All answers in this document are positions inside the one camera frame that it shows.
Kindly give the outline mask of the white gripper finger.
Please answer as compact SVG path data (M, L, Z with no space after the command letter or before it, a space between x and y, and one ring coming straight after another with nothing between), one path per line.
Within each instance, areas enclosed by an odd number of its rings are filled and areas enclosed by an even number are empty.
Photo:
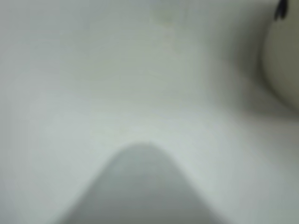
M175 162L152 144L112 158L62 218L64 224L223 224Z

